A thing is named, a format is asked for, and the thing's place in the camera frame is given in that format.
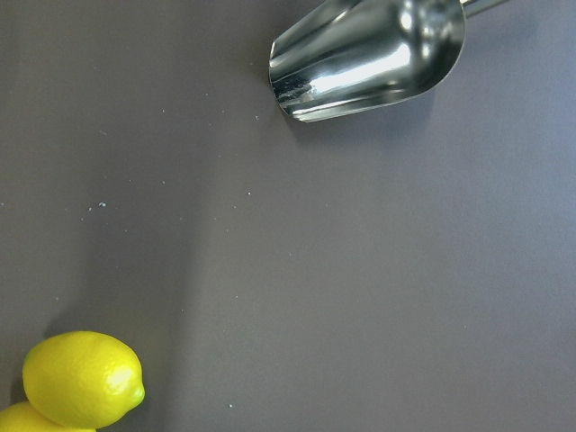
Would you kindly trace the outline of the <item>shiny metal scoop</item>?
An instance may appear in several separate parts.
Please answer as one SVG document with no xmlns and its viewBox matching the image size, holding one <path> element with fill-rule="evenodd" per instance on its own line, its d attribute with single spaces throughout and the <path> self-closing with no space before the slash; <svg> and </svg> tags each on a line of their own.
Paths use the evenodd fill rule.
<svg viewBox="0 0 576 432">
<path fill-rule="evenodd" d="M 268 76 L 279 107 L 319 122 L 413 99 L 461 56 L 469 18 L 495 1 L 326 1 L 272 43 Z"/>
</svg>

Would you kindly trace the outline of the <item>yellow lemon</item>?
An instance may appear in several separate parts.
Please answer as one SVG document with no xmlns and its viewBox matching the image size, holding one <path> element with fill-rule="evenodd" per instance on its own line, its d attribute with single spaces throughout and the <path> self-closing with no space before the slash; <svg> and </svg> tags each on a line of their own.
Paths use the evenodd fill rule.
<svg viewBox="0 0 576 432">
<path fill-rule="evenodd" d="M 34 346 L 22 365 L 28 401 L 49 420 L 71 428 L 104 428 L 145 398 L 136 353 L 119 339 L 73 331 Z"/>
<path fill-rule="evenodd" d="M 65 427 L 43 417 L 29 402 L 1 411 L 1 432 L 94 432 L 93 428 Z"/>
</svg>

